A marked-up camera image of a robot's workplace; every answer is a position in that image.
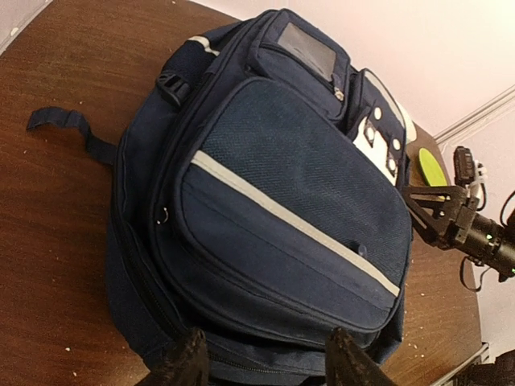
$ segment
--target mesh panel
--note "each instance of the mesh panel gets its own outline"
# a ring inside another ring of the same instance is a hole
[[[399,285],[410,217],[381,172],[292,91],[269,80],[246,85],[202,150],[341,244],[364,245]]]

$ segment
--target black wire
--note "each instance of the black wire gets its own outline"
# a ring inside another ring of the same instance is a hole
[[[508,226],[508,225],[506,225],[506,222],[504,220],[506,207],[508,207],[508,204],[512,200],[513,197],[515,197],[515,191],[513,191],[512,194],[509,195],[509,197],[506,199],[505,204],[502,206],[502,209],[501,209],[501,216],[500,216],[501,225],[505,228]]]
[[[482,211],[486,207],[486,186],[484,183],[481,183],[481,190],[483,191],[483,203],[476,209],[477,211]]]
[[[492,267],[488,267],[485,271],[483,271],[480,275],[480,286],[477,287],[477,288],[473,288],[473,287],[469,287],[466,283],[465,283],[465,277],[464,277],[464,274],[465,274],[465,261],[467,261],[467,256],[463,258],[463,260],[461,261],[461,265],[459,266],[459,281],[461,281],[461,284],[463,284],[463,287],[465,287],[467,290],[469,291],[472,291],[472,292],[475,292],[475,293],[478,293],[481,291],[481,287],[483,286],[483,277],[484,275],[490,270],[492,269]]]

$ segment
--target backpack strap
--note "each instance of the backpack strap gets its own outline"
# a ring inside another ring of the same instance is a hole
[[[113,165],[116,146],[95,136],[91,132],[88,120],[78,111],[65,110],[61,107],[45,107],[35,110],[27,123],[27,131],[36,129],[41,125],[54,125],[60,129],[76,127],[86,141],[88,154],[98,162]]]

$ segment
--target plastic buckle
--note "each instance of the plastic buckle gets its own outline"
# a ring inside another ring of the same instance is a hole
[[[183,78],[171,71],[164,71],[155,80],[155,85],[161,92],[161,96],[178,109],[183,105],[191,88]]]

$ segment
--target metal ring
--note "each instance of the metal ring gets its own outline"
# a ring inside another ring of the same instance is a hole
[[[157,220],[156,221],[157,225],[165,224],[168,221],[168,219],[170,218],[170,215],[168,214],[168,208],[167,207],[163,207],[163,211],[164,211],[164,220],[163,221]]]

